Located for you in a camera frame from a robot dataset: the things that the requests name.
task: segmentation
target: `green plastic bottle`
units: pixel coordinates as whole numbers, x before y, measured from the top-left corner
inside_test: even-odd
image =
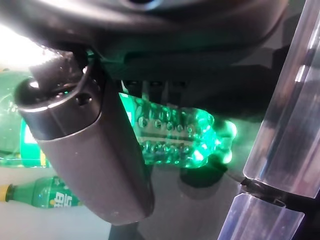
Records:
[[[82,205],[58,176],[42,177],[23,185],[0,186],[0,202],[11,200],[43,209]]]
[[[27,72],[18,71],[0,72],[1,167],[50,167],[14,104],[15,87],[29,75]]]
[[[226,154],[223,163],[231,160],[231,144],[237,134],[232,122],[225,121],[222,134],[217,134],[214,117],[204,110],[171,108],[124,93],[120,98],[147,165],[199,168],[216,151]]]

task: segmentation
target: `yellow bottle cap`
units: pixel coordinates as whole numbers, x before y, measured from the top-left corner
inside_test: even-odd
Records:
[[[0,186],[0,202],[6,201],[7,191],[10,185]]]

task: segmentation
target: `textured bottle surface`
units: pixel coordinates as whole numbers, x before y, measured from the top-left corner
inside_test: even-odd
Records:
[[[44,209],[82,205],[58,176],[43,177],[32,183],[11,186],[6,200]]]
[[[171,108],[120,94],[146,164],[205,165],[217,147],[214,117],[197,108]]]

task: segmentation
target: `green bottle label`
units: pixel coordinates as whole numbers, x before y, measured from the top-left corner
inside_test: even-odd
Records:
[[[22,164],[26,168],[50,167],[46,155],[41,151],[24,120],[22,120],[20,128],[20,154]]]
[[[81,205],[82,203],[75,195],[72,194],[66,184],[59,177],[53,177],[48,207],[64,208]]]

